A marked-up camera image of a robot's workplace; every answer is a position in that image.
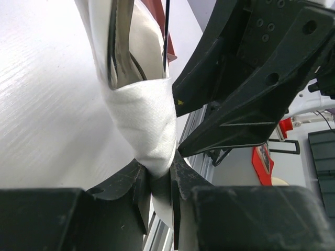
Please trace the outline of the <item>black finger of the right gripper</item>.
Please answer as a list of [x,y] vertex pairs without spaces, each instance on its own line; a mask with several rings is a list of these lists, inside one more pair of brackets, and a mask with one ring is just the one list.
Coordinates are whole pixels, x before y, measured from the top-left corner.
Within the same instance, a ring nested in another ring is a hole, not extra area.
[[256,55],[244,42],[203,35],[173,84],[177,116],[212,101],[239,105],[246,102],[245,84],[256,69]]
[[269,86],[248,79],[181,143],[180,154],[264,144],[307,83],[292,78]]

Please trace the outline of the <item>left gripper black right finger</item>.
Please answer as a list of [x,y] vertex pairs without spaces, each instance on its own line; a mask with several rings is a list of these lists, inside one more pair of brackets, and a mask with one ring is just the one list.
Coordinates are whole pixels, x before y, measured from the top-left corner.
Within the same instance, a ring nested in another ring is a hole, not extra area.
[[200,250],[333,250],[320,200],[299,186],[192,190]]

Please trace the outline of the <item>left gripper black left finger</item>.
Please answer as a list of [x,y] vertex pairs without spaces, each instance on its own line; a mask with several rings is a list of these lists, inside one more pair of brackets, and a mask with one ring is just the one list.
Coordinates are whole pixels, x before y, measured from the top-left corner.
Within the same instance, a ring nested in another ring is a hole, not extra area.
[[80,188],[1,190],[1,250],[142,250],[147,169],[137,161]]

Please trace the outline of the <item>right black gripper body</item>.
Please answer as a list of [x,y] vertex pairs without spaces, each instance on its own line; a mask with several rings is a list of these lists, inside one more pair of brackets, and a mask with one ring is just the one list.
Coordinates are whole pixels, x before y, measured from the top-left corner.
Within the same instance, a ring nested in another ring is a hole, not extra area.
[[[210,27],[210,21],[214,21],[214,15],[223,18],[224,10],[228,10],[228,4],[232,3],[233,1],[216,1],[207,26],[204,28],[202,39],[209,39],[209,35],[214,35],[214,28],[224,24],[224,21],[216,19],[214,27]],[[218,10],[219,4],[223,4],[223,10]],[[313,1],[245,1],[240,17],[237,21],[233,21],[235,28],[231,35],[232,44],[228,50],[228,56],[246,67],[245,77],[250,75],[253,69],[264,65],[288,33],[300,9],[304,7],[334,15],[334,10]],[[214,35],[214,40],[216,40],[215,36],[222,36],[221,33],[222,31],[218,31],[218,35]],[[211,101],[223,101],[236,88],[233,88],[233,84],[240,82],[242,80],[236,80],[234,83],[233,80],[227,80],[224,81],[223,90],[219,90],[219,84],[214,90],[214,87],[209,87],[212,81],[205,81],[205,87],[209,89],[201,100],[201,106]]]

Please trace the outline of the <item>white paper napkin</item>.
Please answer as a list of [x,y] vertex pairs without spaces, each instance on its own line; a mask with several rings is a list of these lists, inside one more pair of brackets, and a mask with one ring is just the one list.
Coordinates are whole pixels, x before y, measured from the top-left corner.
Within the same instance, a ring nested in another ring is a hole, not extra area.
[[111,1],[76,1],[90,42],[102,97],[114,125],[150,173],[152,201],[163,217],[171,206],[170,168],[177,148],[172,80],[163,77],[163,36],[142,1],[134,1],[129,50],[139,81],[112,90],[107,47]]

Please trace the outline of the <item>green handled spoon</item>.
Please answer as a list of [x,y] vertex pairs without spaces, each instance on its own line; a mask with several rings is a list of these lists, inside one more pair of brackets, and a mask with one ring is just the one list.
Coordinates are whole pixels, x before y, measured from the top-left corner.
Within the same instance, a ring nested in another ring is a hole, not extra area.
[[140,80],[129,50],[134,1],[111,1],[107,47],[108,85],[112,90]]

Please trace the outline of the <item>dark handled steak knife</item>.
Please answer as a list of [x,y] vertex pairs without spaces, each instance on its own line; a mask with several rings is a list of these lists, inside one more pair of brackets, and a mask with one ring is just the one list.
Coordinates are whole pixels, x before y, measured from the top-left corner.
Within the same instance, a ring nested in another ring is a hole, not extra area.
[[170,17],[170,0],[166,0],[165,1],[165,24],[164,24],[164,47],[163,47],[163,70],[164,70],[163,77],[167,76],[169,17]]

